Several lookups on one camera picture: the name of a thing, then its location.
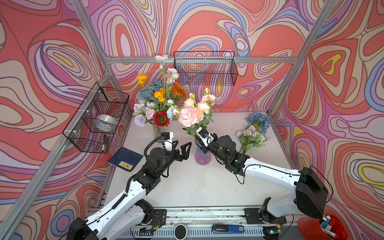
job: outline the yellow label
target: yellow label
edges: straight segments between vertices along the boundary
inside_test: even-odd
[[[128,169],[128,170],[131,170],[131,169],[133,168],[132,165],[130,165],[130,164],[126,163],[126,162],[123,162],[123,161],[121,161],[121,162],[119,163],[119,166],[122,166],[123,168],[126,168],[126,169]]]

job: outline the purple gradient vase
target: purple gradient vase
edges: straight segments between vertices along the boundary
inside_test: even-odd
[[[207,165],[211,161],[211,158],[212,158],[211,153],[207,152],[207,154],[204,154],[203,151],[200,149],[201,144],[196,140],[195,140],[195,143],[198,147],[195,153],[195,161],[199,165]]]

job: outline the sunflower center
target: sunflower center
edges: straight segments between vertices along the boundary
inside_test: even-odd
[[[164,124],[164,123],[166,123],[167,118],[166,118],[164,115],[159,115],[159,116],[157,117],[157,121],[158,121],[159,123],[161,123],[161,124]]]

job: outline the red sunflower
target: red sunflower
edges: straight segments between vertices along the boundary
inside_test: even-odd
[[[167,117],[167,112],[161,111],[161,112],[155,113],[153,115],[153,121],[154,121],[153,125],[158,125],[160,127],[164,127],[164,126],[168,127],[169,118]]]

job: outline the orange sunflower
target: orange sunflower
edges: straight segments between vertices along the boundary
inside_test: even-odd
[[[175,85],[172,87],[173,93],[178,96],[186,97],[185,91],[183,87],[179,83],[175,83]]]

